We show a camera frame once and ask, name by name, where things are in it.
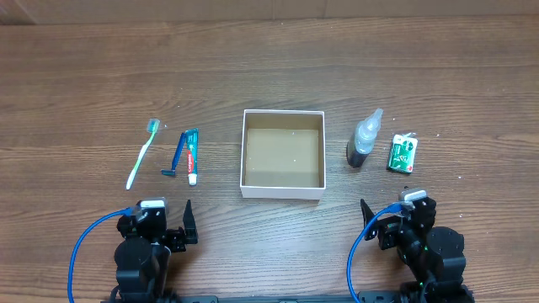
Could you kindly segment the green soap packet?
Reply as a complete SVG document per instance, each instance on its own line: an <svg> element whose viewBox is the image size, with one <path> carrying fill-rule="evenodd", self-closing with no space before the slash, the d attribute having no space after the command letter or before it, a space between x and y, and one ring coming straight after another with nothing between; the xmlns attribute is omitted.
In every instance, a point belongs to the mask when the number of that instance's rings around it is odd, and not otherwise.
<svg viewBox="0 0 539 303"><path fill-rule="evenodd" d="M390 145L387 169L398 173L412 173L418 143L413 132L396 134Z"/></svg>

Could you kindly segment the clear bottle dark liquid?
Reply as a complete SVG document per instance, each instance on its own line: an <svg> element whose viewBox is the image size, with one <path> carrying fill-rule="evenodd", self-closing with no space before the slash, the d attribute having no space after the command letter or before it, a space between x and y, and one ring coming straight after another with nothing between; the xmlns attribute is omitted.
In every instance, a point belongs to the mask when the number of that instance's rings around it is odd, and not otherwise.
<svg viewBox="0 0 539 303"><path fill-rule="evenodd" d="M351 167L361 167L368 155L372 152L378 131L382 126L382 109L376 111L360 121L355 127L346 147L347 163Z"/></svg>

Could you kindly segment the green white toothbrush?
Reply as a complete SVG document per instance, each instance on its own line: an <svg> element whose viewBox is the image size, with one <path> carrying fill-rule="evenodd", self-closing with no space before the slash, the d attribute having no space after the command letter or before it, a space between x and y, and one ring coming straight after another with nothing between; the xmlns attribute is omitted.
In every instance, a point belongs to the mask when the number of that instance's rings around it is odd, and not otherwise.
<svg viewBox="0 0 539 303"><path fill-rule="evenodd" d="M131 169L131 172L130 172L130 174L128 176L128 179L126 180L126 184L125 184L125 189L126 190L131 189L132 184L134 183L136 174L137 174L137 172L139 170L139 167L141 166L142 160L143 160L144 156L146 155L148 148L152 144L156 134L159 131L160 124L161 124L161 121L159 119L150 119L148 121L147 132L150 134L150 137L148 138L146 143L141 147L141 150L139 151L136 163L135 163L134 167Z"/></svg>

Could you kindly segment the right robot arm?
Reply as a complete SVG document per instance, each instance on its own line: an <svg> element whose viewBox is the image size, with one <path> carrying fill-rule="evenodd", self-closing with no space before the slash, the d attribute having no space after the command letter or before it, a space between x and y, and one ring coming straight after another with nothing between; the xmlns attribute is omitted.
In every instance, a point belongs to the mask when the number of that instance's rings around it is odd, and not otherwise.
<svg viewBox="0 0 539 303"><path fill-rule="evenodd" d="M362 200L364 229L350 249L346 267L349 292L356 302L473 302L463 284L467 261L464 236L451 228L435 225L436 202L420 190L401 194L399 201L373 212ZM381 250L396 248L415 281L397 291L353 290L352 261L361 240L376 238Z"/></svg>

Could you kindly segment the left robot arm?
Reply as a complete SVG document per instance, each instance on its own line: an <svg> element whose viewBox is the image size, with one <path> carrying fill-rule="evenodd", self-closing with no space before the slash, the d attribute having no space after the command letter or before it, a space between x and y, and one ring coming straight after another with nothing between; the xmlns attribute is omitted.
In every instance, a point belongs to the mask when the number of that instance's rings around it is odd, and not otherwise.
<svg viewBox="0 0 539 303"><path fill-rule="evenodd" d="M165 289L169 259L198 242L191 201L183 214L183 225L168 227L168 201L140 200L117 222L124 241L116 248L118 285L110 299L115 302L179 302L175 292Z"/></svg>

